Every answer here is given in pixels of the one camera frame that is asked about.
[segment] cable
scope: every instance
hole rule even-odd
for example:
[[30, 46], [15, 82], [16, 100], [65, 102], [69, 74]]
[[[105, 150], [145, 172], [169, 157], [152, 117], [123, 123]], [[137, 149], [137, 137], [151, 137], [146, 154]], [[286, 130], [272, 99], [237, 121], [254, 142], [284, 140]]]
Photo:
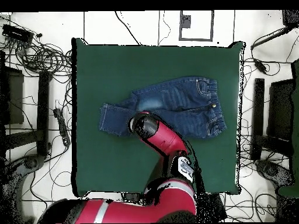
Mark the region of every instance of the cable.
[[273, 195], [271, 195], [271, 194], [269, 194], [269, 193], [261, 193], [261, 194], [259, 194], [256, 198], [255, 198], [255, 211], [256, 211], [256, 215], [258, 216], [258, 218], [259, 218], [259, 220], [261, 221], [261, 222], [263, 222], [262, 221], [262, 219], [260, 218], [260, 216], [259, 216], [259, 214], [260, 214], [260, 212], [258, 211], [258, 208], [257, 208], [257, 200], [258, 200], [258, 198], [259, 197], [261, 197], [261, 196], [263, 196], [263, 195], [267, 195], [267, 196], [270, 196], [270, 197], [272, 197], [272, 198], [274, 198], [275, 200], [276, 200], [276, 198], [273, 196]]
[[133, 39], [136, 41], [136, 43], [137, 43], [139, 46], [141, 46], [142, 44], [139, 43], [139, 42], [136, 40], [136, 38], [135, 38], [134, 35], [131, 33], [131, 31], [130, 31], [130, 29], [127, 27], [127, 25], [124, 24], [124, 22], [119, 18], [119, 16], [117, 15], [116, 11], [115, 11], [115, 15], [116, 15], [116, 17], [118, 18], [118, 20], [119, 20], [119, 21], [126, 27], [126, 29], [127, 29], [128, 32], [131, 34], [131, 36], [132, 36]]
[[[53, 142], [54, 142], [54, 140], [56, 139], [56, 137], [55, 137], [55, 138], [53, 139], [53, 141], [52, 141], [51, 154], [52, 154]], [[51, 167], [51, 159], [49, 160], [49, 175], [50, 175], [50, 178], [51, 178], [53, 184], [55, 184], [55, 185], [57, 185], [57, 186], [59, 186], [59, 187], [66, 187], [66, 186], [69, 186], [69, 185], [71, 184], [71, 183], [69, 183], [68, 185], [59, 185], [59, 184], [57, 184], [57, 183], [55, 182], [55, 179], [53, 180], [53, 178], [52, 178], [50, 167]]]
[[163, 13], [163, 22], [168, 26], [168, 28], [169, 28], [169, 33], [168, 33], [168, 35], [166, 36], [166, 37], [164, 37], [163, 39], [167, 39], [168, 38], [168, 36], [169, 36], [169, 34], [171, 33], [171, 28], [169, 27], [169, 25], [164, 21], [164, 16], [165, 16], [165, 11], [164, 11], [164, 13]]
[[[62, 171], [61, 173], [58, 173], [57, 174], [57, 176], [56, 176], [56, 178], [54, 179], [54, 181], [53, 181], [53, 185], [52, 185], [52, 189], [51, 189], [51, 199], [52, 199], [52, 201], [53, 201], [53, 187], [54, 187], [54, 185], [56, 184], [56, 179], [61, 175], [61, 174], [63, 174], [63, 173], [69, 173], [70, 175], [72, 175], [70, 172], [68, 172], [68, 171]], [[58, 185], [58, 184], [56, 184], [56, 185], [58, 185], [58, 186], [60, 186], [60, 187], [67, 187], [67, 186], [69, 186], [70, 184], [72, 184], [72, 183], [69, 183], [69, 184], [67, 184], [67, 185]]]
[[292, 53], [292, 50], [293, 50], [293, 48], [294, 48], [294, 45], [295, 45], [296, 41], [298, 40], [298, 38], [299, 38], [299, 35], [297, 36], [297, 38], [295, 39], [295, 41], [294, 41], [294, 43], [293, 43], [293, 45], [292, 45], [291, 51], [290, 51], [290, 53], [289, 53], [288, 56], [287, 56], [286, 62], [287, 62], [288, 58], [290, 57], [290, 55], [291, 55], [291, 53]]
[[35, 180], [35, 171], [33, 172], [33, 180], [32, 180], [32, 182], [31, 182], [31, 184], [30, 184], [30, 192], [32, 193], [32, 195], [33, 196], [35, 196], [38, 200], [41, 200], [42, 202], [44, 202], [45, 203], [45, 205], [46, 205], [46, 208], [45, 208], [45, 210], [48, 208], [48, 204], [47, 204], [47, 202], [45, 202], [45, 200], [43, 200], [43, 199], [41, 199], [40, 197], [38, 197], [36, 194], [34, 194], [34, 192], [32, 191], [32, 184], [33, 184], [33, 182], [34, 182], [34, 180]]
[[[67, 150], [69, 149], [69, 147], [67, 147], [67, 148], [65, 148], [64, 149], [64, 151], [61, 153], [61, 154], [59, 154], [59, 155], [57, 155], [57, 156], [55, 156], [55, 157], [53, 157], [53, 158], [51, 158], [51, 159], [54, 159], [54, 158], [56, 158], [56, 157], [58, 157], [58, 156], [62, 156]], [[45, 176], [48, 174], [49, 172], [47, 172], [42, 178], [40, 178], [34, 185], [32, 185], [32, 187], [34, 187], [39, 181], [41, 181], [43, 178], [45, 178]], [[22, 196], [24, 196], [28, 191], [30, 191], [30, 189], [28, 189], [27, 191], [25, 191], [23, 194], [22, 194]]]

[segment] denim pants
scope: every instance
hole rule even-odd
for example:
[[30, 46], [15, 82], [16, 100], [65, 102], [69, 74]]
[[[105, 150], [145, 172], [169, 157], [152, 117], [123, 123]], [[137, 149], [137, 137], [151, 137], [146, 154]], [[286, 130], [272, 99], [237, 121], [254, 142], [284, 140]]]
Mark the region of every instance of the denim pants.
[[129, 136], [129, 119], [144, 110], [159, 116], [182, 137], [211, 138], [226, 129], [217, 82], [188, 76], [134, 90], [117, 104], [104, 104], [99, 130]]

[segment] green mat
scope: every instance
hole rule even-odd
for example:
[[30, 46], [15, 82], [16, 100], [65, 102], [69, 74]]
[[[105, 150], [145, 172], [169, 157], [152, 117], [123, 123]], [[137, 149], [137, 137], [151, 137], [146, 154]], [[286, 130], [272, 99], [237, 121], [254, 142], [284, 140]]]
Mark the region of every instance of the green mat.
[[217, 80], [227, 125], [216, 138], [188, 140], [202, 168], [205, 188], [211, 193], [237, 194], [237, 116], [244, 47], [243, 42], [231, 48], [86, 45], [73, 39], [72, 52], [77, 58], [73, 61], [77, 69], [73, 74], [77, 76], [77, 145], [73, 148], [77, 173], [73, 176], [78, 194], [143, 192], [158, 154], [137, 137], [99, 131], [99, 109], [103, 103], [128, 98], [134, 89], [193, 75]]

